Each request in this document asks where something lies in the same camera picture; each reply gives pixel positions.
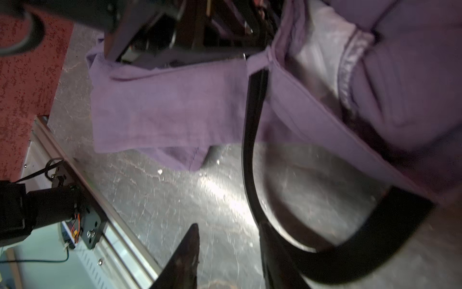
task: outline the red speckled mat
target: red speckled mat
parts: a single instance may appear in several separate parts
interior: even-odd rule
[[[73,24],[37,13],[46,36],[32,52],[0,58],[0,179],[16,180],[21,172],[35,115],[50,112]],[[18,42],[28,23],[0,15],[0,46]]]

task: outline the wire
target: wire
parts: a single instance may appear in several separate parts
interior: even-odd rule
[[[76,222],[77,220],[79,221],[79,229],[74,231],[75,222]],[[75,243],[75,244],[77,244],[77,243],[79,242],[80,231],[81,231],[81,227],[80,227],[80,214],[77,214],[77,215],[75,215],[75,220],[74,220],[74,223],[72,224],[72,228],[71,228],[71,236],[74,238],[74,243]]]
[[[8,260],[8,261],[0,261],[0,264],[3,263],[64,263],[69,260],[69,249],[66,247],[67,257],[64,260]]]
[[[33,174],[28,175],[27,177],[24,177],[24,178],[21,178],[21,179],[17,180],[16,182],[14,182],[14,184],[26,181],[26,180],[31,179],[31,178],[35,178],[36,176],[39,176],[39,175],[43,174],[44,172],[48,172],[49,170],[56,168],[57,166],[59,166],[63,162],[64,162],[64,160],[61,160],[61,161],[59,161],[59,162],[57,162],[55,164],[52,164],[50,166],[46,166],[44,169],[41,169],[38,172],[35,172]]]
[[[50,165],[51,165],[54,161],[56,161],[56,160],[61,161],[62,158],[54,158],[54,159],[49,160],[49,161],[47,162],[47,164],[45,165],[45,168],[49,168]],[[48,171],[45,172],[45,177],[46,177],[50,182],[53,182],[53,177],[50,177],[50,176],[48,175]]]

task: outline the gray speckled floor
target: gray speckled floor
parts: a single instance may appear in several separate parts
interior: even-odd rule
[[[198,172],[169,170],[136,151],[94,152],[91,82],[84,55],[96,34],[74,27],[49,120],[56,139],[161,266],[190,224],[197,222],[199,288],[264,288],[258,231],[243,191],[239,146],[211,149]],[[383,192],[382,185],[314,146],[258,145],[255,171],[264,207],[283,224],[270,212],[279,230],[297,218],[333,243],[356,230]],[[461,216],[461,201],[437,208],[387,264],[362,280],[336,287],[462,288]],[[298,232],[300,238],[309,235],[305,227],[287,230]]]

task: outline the purple fabric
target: purple fabric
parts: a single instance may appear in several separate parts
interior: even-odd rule
[[[210,146],[241,141],[244,59],[149,71],[106,61],[99,42],[86,57],[96,152],[137,149],[166,167],[197,170]],[[268,104],[257,140],[300,141]]]
[[[460,0],[399,0],[377,21],[375,30],[383,38],[392,38],[411,31],[454,27],[461,23]]]
[[[359,8],[361,0],[355,0],[356,5],[340,5],[343,2],[348,1],[333,0],[333,6],[341,8],[339,14],[344,12],[349,21],[363,21],[364,28],[386,29],[381,19],[395,11],[403,13],[394,1],[364,9]],[[358,11],[348,11],[352,6]],[[373,17],[361,20],[367,9],[372,9]],[[352,101],[360,116],[388,145],[405,152],[390,164],[285,70],[286,55],[295,54],[304,43],[306,12],[303,0],[286,0],[271,48],[247,62],[233,59],[147,71],[106,62],[99,45],[87,57],[95,87],[91,93],[95,150],[135,148],[166,166],[197,169],[209,146],[240,142],[247,76],[268,66],[259,140],[314,142],[376,179],[433,201],[444,202],[459,193],[459,28],[416,30],[382,39],[355,69]]]

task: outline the bolt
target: bolt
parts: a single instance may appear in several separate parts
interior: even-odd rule
[[[90,238],[90,237],[92,238],[92,237],[94,237],[95,235],[96,235],[95,230],[91,230],[91,231],[88,231],[88,232],[87,232],[87,237],[88,237],[88,238]]]

